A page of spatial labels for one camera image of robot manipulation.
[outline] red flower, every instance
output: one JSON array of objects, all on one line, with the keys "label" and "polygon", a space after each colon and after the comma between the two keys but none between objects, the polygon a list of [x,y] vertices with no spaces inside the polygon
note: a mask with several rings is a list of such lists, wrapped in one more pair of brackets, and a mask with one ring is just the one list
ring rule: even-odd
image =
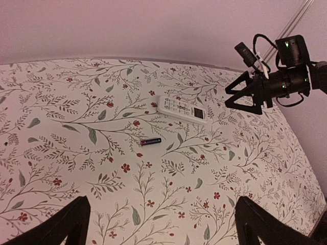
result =
[{"label": "red flower", "polygon": [[27,220],[27,214],[26,213],[20,213],[20,217],[18,217],[20,221],[25,221]]},{"label": "red flower", "polygon": [[215,192],[215,194],[214,194],[214,199],[219,199],[219,197],[220,197],[220,194],[219,194],[219,192]]},{"label": "red flower", "polygon": [[124,173],[127,173],[131,169],[129,168],[129,164],[124,163],[123,166],[121,166],[122,170],[124,170]]},{"label": "red flower", "polygon": [[135,121],[133,122],[133,124],[134,124],[135,127],[138,127],[138,126],[140,125],[140,123],[139,123],[138,120],[135,120]]},{"label": "red flower", "polygon": [[154,202],[152,202],[151,200],[148,200],[147,206],[150,208],[153,208]]},{"label": "red flower", "polygon": [[60,183],[62,183],[62,181],[61,180],[58,180],[58,178],[55,178],[55,180],[53,181],[53,183],[55,185],[60,185]]},{"label": "red flower", "polygon": [[108,102],[107,107],[112,108],[113,107],[113,102]]},{"label": "red flower", "polygon": [[150,162],[147,162],[147,164],[145,166],[148,168],[151,168],[152,164]]},{"label": "red flower", "polygon": [[185,213],[178,212],[178,218],[185,218]]},{"label": "red flower", "polygon": [[204,208],[209,208],[209,203],[208,202],[203,203],[203,207]]},{"label": "red flower", "polygon": [[115,234],[113,231],[110,232],[109,237],[111,237],[112,239],[114,239],[117,236],[117,234]]}]

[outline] white tablecloth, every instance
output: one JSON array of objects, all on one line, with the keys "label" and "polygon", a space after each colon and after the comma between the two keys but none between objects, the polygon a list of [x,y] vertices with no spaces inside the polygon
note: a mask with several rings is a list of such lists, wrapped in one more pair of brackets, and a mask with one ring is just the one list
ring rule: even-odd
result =
[{"label": "white tablecloth", "polygon": [[[237,244],[246,195],[308,234],[325,200],[277,107],[228,109],[239,74],[193,65],[68,59],[0,66],[0,243],[79,195],[87,244]],[[205,107],[199,126],[159,95]],[[161,137],[162,143],[140,146]]]}]

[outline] floral pattern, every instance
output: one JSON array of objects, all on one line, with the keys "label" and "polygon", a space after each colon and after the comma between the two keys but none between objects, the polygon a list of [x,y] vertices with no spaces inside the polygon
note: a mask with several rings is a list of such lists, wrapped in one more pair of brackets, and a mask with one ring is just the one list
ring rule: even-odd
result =
[{"label": "floral pattern", "polygon": [[[238,244],[242,195],[308,234],[325,206],[316,177],[277,107],[224,106],[238,75],[137,60],[0,66],[0,243],[79,195],[87,244]],[[207,125],[159,114],[163,94],[206,108]],[[162,143],[141,146],[151,137]]]}]

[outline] wall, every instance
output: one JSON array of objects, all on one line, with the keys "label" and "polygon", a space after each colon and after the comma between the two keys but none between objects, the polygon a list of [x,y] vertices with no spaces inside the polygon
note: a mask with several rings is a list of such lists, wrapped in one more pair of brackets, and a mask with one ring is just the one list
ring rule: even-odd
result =
[{"label": "wall", "polygon": [[[315,0],[292,35],[304,36],[310,58],[327,60],[327,2]],[[311,91],[305,101],[293,108],[280,107],[298,137],[321,185],[327,194],[327,95],[320,90]]]},{"label": "wall", "polygon": [[233,47],[276,37],[303,0],[277,1],[0,1],[0,63],[107,56],[244,69]]}]

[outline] leaf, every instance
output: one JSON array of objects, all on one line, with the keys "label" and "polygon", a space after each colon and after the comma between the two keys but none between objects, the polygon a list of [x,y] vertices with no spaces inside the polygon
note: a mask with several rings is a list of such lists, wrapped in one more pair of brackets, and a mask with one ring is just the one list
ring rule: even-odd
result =
[{"label": "leaf", "polygon": [[231,161],[235,156],[235,153],[232,151],[229,151],[229,160]]},{"label": "leaf", "polygon": [[38,70],[37,72],[42,72],[44,71],[46,68],[45,67],[42,67],[40,70]]},{"label": "leaf", "polygon": [[130,75],[132,72],[133,72],[133,70],[131,68],[128,68],[126,73],[127,73],[127,75]]},{"label": "leaf", "polygon": [[135,226],[138,226],[139,224],[141,224],[141,218],[139,217],[138,211],[133,206],[132,209],[133,209],[133,214],[132,214],[133,223]]},{"label": "leaf", "polygon": [[134,112],[126,112],[126,113],[124,113],[123,114],[123,117],[128,117],[128,116],[130,116],[131,114],[133,114]]},{"label": "leaf", "polygon": [[28,143],[32,143],[32,142],[36,142],[36,141],[38,141],[36,138],[33,138],[33,137],[30,137],[28,140],[27,140],[27,142]]},{"label": "leaf", "polygon": [[14,206],[11,207],[11,209],[19,208],[23,205],[24,200],[17,202]]},{"label": "leaf", "polygon": [[166,148],[166,151],[169,151],[173,146],[174,146],[174,143],[172,143],[171,145],[169,145],[169,146]]},{"label": "leaf", "polygon": [[107,92],[107,93],[110,93],[112,90],[113,90],[113,85],[110,86],[110,87],[108,87],[108,88],[106,89],[106,92]]},{"label": "leaf", "polygon": [[0,98],[0,104],[2,104],[5,100],[6,100],[6,97],[2,96],[2,97]]},{"label": "leaf", "polygon": [[30,125],[27,128],[30,129],[30,128],[34,127],[35,125],[40,124],[40,122],[41,121],[36,117],[31,121]]},{"label": "leaf", "polygon": [[88,137],[90,138],[90,140],[93,142],[93,144],[97,143],[97,133],[94,129],[88,128],[89,130],[89,134]]},{"label": "leaf", "polygon": [[190,245],[191,242],[190,242],[190,239],[189,239],[189,236],[186,234],[186,241],[184,243],[184,245]]},{"label": "leaf", "polygon": [[198,154],[198,152],[197,152],[193,147],[190,147],[190,150],[191,150],[192,152],[194,152],[195,154]]},{"label": "leaf", "polygon": [[201,104],[203,104],[202,103],[202,100],[199,97],[196,97],[196,99],[198,100],[198,102],[200,102]]},{"label": "leaf", "polygon": [[95,78],[94,81],[95,81],[96,84],[98,84],[100,86],[100,80],[99,80],[99,78]]},{"label": "leaf", "polygon": [[179,144],[183,143],[183,138],[179,133],[177,133],[177,139],[179,140]]},{"label": "leaf", "polygon": [[200,178],[198,178],[198,183],[196,184],[195,189],[199,189],[201,187],[202,183],[203,183],[203,181]]},{"label": "leaf", "polygon": [[209,228],[209,225],[206,225],[206,229],[204,231],[203,238],[204,238],[204,240],[209,240],[210,239],[210,228]]},{"label": "leaf", "polygon": [[246,157],[249,156],[249,154],[247,153],[247,149],[246,148],[244,149],[244,156],[246,156]]},{"label": "leaf", "polygon": [[77,129],[75,129],[74,127],[70,126],[70,125],[63,125],[64,128],[68,129],[68,130],[72,130],[72,131],[76,131],[76,132],[80,132]]},{"label": "leaf", "polygon": [[227,198],[229,203],[231,204],[231,207],[233,208],[235,206],[235,202],[229,196],[227,196]]},{"label": "leaf", "polygon": [[24,175],[22,175],[21,171],[19,171],[18,178],[19,178],[20,186],[21,187],[25,186],[25,184],[26,184],[25,177],[24,177]]},{"label": "leaf", "polygon": [[153,65],[154,65],[155,67],[158,67],[158,68],[160,68],[160,66],[159,66],[159,65],[157,65],[156,63],[153,63]]},{"label": "leaf", "polygon": [[98,120],[101,121],[106,117],[107,111],[103,110],[100,115],[98,116]]},{"label": "leaf", "polygon": [[165,216],[167,216],[167,214],[162,214],[162,215],[154,216],[152,220],[155,221],[156,219],[160,219],[160,218],[165,217]]}]

